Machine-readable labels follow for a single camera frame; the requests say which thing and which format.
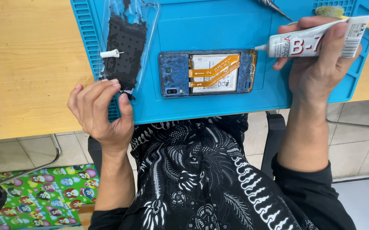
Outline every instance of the b-7000 glue tube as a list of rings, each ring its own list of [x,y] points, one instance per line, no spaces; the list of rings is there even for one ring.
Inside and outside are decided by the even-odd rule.
[[[273,35],[267,44],[257,46],[255,50],[265,50],[269,57],[275,58],[318,56],[326,31],[336,23],[347,22],[349,25],[345,33],[345,46],[340,57],[351,58],[356,54],[368,21],[369,15],[350,17],[310,29]]]

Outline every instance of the forearm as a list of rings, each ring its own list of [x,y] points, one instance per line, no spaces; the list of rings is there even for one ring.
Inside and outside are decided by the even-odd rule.
[[[107,153],[103,149],[102,169],[95,210],[129,207],[135,197],[133,171],[125,153]]]
[[[310,103],[294,97],[287,129],[278,153],[280,165],[295,171],[314,172],[328,165],[326,101]]]

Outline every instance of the smartphone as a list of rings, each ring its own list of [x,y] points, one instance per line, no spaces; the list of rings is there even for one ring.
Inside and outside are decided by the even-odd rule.
[[[249,93],[256,63],[256,50],[161,52],[161,94],[175,98]]]

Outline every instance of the phone battery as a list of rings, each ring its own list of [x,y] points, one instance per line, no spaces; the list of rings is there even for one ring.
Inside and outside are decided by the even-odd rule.
[[[227,58],[229,55],[240,55],[240,54],[235,53],[235,54],[216,54],[216,55],[192,55],[192,67],[193,67],[192,69],[194,70],[211,69],[219,62]],[[212,78],[214,78],[214,76],[192,77],[190,81],[194,82],[209,81]],[[231,71],[227,76],[223,77],[220,81],[218,81],[216,84],[212,86],[193,87],[192,93],[197,94],[197,93],[215,93],[215,92],[235,92],[237,91],[237,79],[238,79],[238,68]]]

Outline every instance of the phone rear camera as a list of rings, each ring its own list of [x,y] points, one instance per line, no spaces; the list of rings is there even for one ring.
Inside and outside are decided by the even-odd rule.
[[[177,93],[177,89],[167,90],[166,93],[167,94],[176,94]]]

